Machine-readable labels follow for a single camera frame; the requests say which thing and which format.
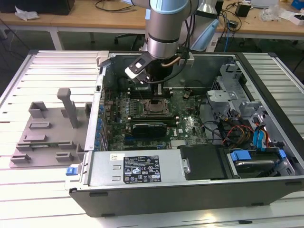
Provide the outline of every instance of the black wire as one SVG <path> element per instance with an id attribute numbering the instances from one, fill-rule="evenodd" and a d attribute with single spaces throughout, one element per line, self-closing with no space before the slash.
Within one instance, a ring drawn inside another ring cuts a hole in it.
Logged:
<path id="1" fill-rule="evenodd" d="M 8 66 L 9 70 L 13 71 L 13 69 L 10 67 L 9 63 L 7 62 L 6 58 L 3 56 L 3 54 L 0 52 L 1 57 L 3 58 L 3 61 Z"/>
<path id="2" fill-rule="evenodd" d="M 238 2 L 233 2 L 233 3 L 230 3 L 226 6 L 226 10 L 229 10 L 230 8 L 234 7 L 234 6 L 238 6 L 241 2 L 238 1 Z"/>
<path id="3" fill-rule="evenodd" d="M 227 47 L 227 52 L 228 52 L 228 50 L 230 49 L 230 47 L 231 47 L 231 45 L 232 45 L 232 42 L 233 42 L 233 39 L 234 39 L 234 35 L 235 35 L 235 32 L 232 34 L 232 36 L 231 36 L 231 41 L 230 41 L 230 44 L 229 44 L 229 46 Z"/>
<path id="4" fill-rule="evenodd" d="M 12 50 L 11 51 L 7 50 L 6 47 L 5 47 L 5 45 L 4 45 L 4 43 L 3 43 L 3 41 L 1 39 L 0 39 L 0 42 L 1 42 L 4 50 L 7 51 L 7 52 L 9 52 L 11 56 L 13 56 L 14 58 L 16 58 L 16 59 L 18 59 L 20 61 L 23 61 L 25 59 L 25 57 L 23 57 L 20 53 L 18 53 L 16 51 L 12 51 Z"/>
<path id="5" fill-rule="evenodd" d="M 227 21 L 226 21 L 226 19 L 227 19 L 227 13 L 221 11 L 220 15 L 223 17 L 223 20 L 224 20 L 224 30 L 223 30 L 223 32 L 222 32 L 220 38 L 218 39 L 218 43 L 216 44 L 215 48 L 217 48 L 217 46 L 218 46 L 219 43 L 221 42 L 221 40 L 222 40 L 222 38 L 223 38 L 223 35 L 224 35 L 225 31 L 226 31 L 226 33 L 227 33 L 227 30 L 226 30 L 226 27 L 227 27 Z"/>
<path id="6" fill-rule="evenodd" d="M 241 18 L 239 18 L 238 15 L 236 15 L 235 13 L 233 13 L 233 12 L 231 12 L 229 10 L 222 9 L 222 11 L 231 13 L 233 16 L 235 16 L 239 20 L 240 25 L 239 25 L 238 28 L 236 28 L 236 29 L 230 29 L 230 28 L 228 28 L 231 32 L 237 32 L 237 31 L 239 31 L 241 29 L 241 27 L 242 27 L 242 20 L 241 20 Z"/>
<path id="7" fill-rule="evenodd" d="M 297 68 L 300 66 L 300 64 L 303 62 L 304 57 L 300 60 L 300 62 L 298 62 L 298 64 L 295 66 L 293 73 L 297 70 Z"/>
<path id="8" fill-rule="evenodd" d="M 192 31 L 190 33 L 190 38 L 193 36 L 195 30 L 195 14 L 193 14 L 192 16 L 193 16 L 193 26 L 192 26 Z"/>
<path id="9" fill-rule="evenodd" d="M 102 7 L 99 7 L 98 6 L 98 4 L 100 3 L 100 2 L 105 2 L 104 0 L 101 0 L 101 1 L 98 1 L 96 4 L 95 4 L 95 7 L 97 8 L 97 9 L 100 9 L 100 10 L 103 10 L 103 11 L 106 11 L 106 12 L 111 12 L 111 13 L 122 13 L 122 12 L 125 12 L 125 13 L 127 13 L 127 12 L 130 12 L 129 11 L 129 9 L 130 8 L 132 8 L 132 7 L 134 7 L 134 6 L 127 6 L 127 7 L 123 7 L 123 8 L 121 8 L 121 9 L 105 9 L 105 8 L 102 8 Z"/>
<path id="10" fill-rule="evenodd" d="M 192 22 L 193 22 L 193 15 L 190 17 L 190 29 L 191 29 L 191 26 L 192 26 Z M 186 37 L 186 40 L 181 44 L 182 46 L 184 46 L 188 41 L 188 31 L 187 31 L 187 37 Z"/>
<path id="11" fill-rule="evenodd" d="M 20 39 L 19 36 L 17 36 L 17 34 L 7 25 L 4 23 L 4 21 L 0 18 L 0 21 L 2 22 L 3 25 L 5 25 L 14 35 L 15 37 L 17 37 L 18 40 L 20 40 L 20 42 L 28 49 L 30 50 L 30 48 L 22 41 L 22 39 Z"/>
<path id="12" fill-rule="evenodd" d="M 186 64 L 188 62 L 188 54 L 189 54 L 189 48 L 190 48 L 190 28 L 189 28 L 188 22 L 185 21 L 185 23 L 186 23 L 187 32 L 188 32 L 187 33 L 187 43 L 188 44 L 186 44 L 187 47 L 185 48 L 185 51 L 184 51 L 184 56 L 185 56 L 184 63 L 182 64 L 182 66 L 179 68 L 179 70 L 176 73 L 174 73 L 174 74 L 172 74 L 172 75 L 170 75 L 170 76 L 168 76 L 165 79 L 160 80 L 160 81 L 153 81 L 153 82 L 148 81 L 147 82 L 148 84 L 160 84 L 160 83 L 164 83 L 164 82 L 166 82 L 166 81 L 168 81 L 168 80 L 176 77 L 177 75 L 179 75 L 183 71 L 183 69 L 185 68 L 185 66 L 186 66 Z"/>

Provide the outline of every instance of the cable on desk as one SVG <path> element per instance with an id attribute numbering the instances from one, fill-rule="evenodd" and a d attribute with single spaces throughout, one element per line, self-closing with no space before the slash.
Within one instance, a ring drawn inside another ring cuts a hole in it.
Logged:
<path id="1" fill-rule="evenodd" d="M 95 7 L 97 9 L 100 9 L 100 10 L 103 10 L 103 11 L 106 11 L 106 12 L 110 12 L 110 13 L 127 13 L 127 12 L 131 12 L 133 11 L 133 8 L 134 8 L 134 5 L 132 6 L 127 6 L 127 7 L 123 7 L 123 8 L 120 8 L 120 9 L 105 9 L 103 8 L 104 4 L 102 7 L 98 6 L 99 3 L 105 3 L 105 0 L 101 0 L 101 1 L 98 1 L 96 4 L 95 4 Z"/>
<path id="2" fill-rule="evenodd" d="M 226 10 L 229 10 L 230 8 L 234 7 L 234 6 L 238 6 L 241 2 L 238 1 L 238 2 L 233 2 L 233 3 L 230 3 L 226 6 Z"/>
<path id="3" fill-rule="evenodd" d="M 241 20 L 241 18 L 239 18 L 238 15 L 236 15 L 235 13 L 233 13 L 233 12 L 231 12 L 229 10 L 222 9 L 222 11 L 231 13 L 233 16 L 235 16 L 239 20 L 240 24 L 239 24 L 238 28 L 236 28 L 236 29 L 229 29 L 231 32 L 237 32 L 237 31 L 239 31 L 241 29 L 241 27 L 242 27 L 242 20 Z"/>
<path id="4" fill-rule="evenodd" d="M 227 35 L 227 38 L 226 38 L 226 45 L 225 45 L 225 48 L 224 48 L 224 52 L 227 51 L 227 46 L 228 46 L 228 40 L 229 40 L 229 31 L 230 31 L 230 27 L 229 27 L 229 23 L 227 24 L 228 25 L 228 28 L 227 28 L 227 31 L 228 31 L 228 35 Z"/>

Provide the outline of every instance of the red wire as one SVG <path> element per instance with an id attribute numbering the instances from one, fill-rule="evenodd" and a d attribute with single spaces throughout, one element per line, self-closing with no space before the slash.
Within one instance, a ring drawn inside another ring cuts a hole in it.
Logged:
<path id="1" fill-rule="evenodd" d="M 253 130 L 252 130 L 250 127 L 248 127 L 248 126 L 245 126 L 245 125 L 237 125 L 237 126 L 234 126 L 234 127 L 232 127 L 232 128 L 230 129 L 230 131 L 228 132 L 228 134 L 227 134 L 226 137 L 228 137 L 228 136 L 231 134 L 232 130 L 233 130 L 234 128 L 236 128 L 236 127 L 240 128 L 240 129 L 241 129 L 241 127 L 245 127 L 245 128 L 248 128 L 249 130 L 251 130 L 251 131 L 253 132 Z"/>

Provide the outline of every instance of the blue latch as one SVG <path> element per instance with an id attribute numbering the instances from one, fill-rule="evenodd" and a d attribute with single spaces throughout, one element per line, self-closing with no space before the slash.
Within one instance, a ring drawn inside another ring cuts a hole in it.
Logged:
<path id="1" fill-rule="evenodd" d="M 78 175 L 77 167 L 68 167 L 66 169 L 66 176 L 76 176 L 76 175 Z"/>
<path id="2" fill-rule="evenodd" d="M 285 158 L 286 157 L 286 154 L 283 150 L 279 150 L 279 153 L 281 155 L 281 158 Z"/>
<path id="3" fill-rule="evenodd" d="M 230 155 L 233 161 L 251 160 L 249 151 L 245 151 L 245 150 L 233 151 Z"/>

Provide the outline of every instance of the power supply label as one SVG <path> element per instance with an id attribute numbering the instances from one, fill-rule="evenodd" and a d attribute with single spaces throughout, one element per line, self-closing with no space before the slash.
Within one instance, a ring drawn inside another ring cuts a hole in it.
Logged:
<path id="1" fill-rule="evenodd" d="M 158 156 L 124 157 L 123 181 L 126 184 L 161 182 Z"/>

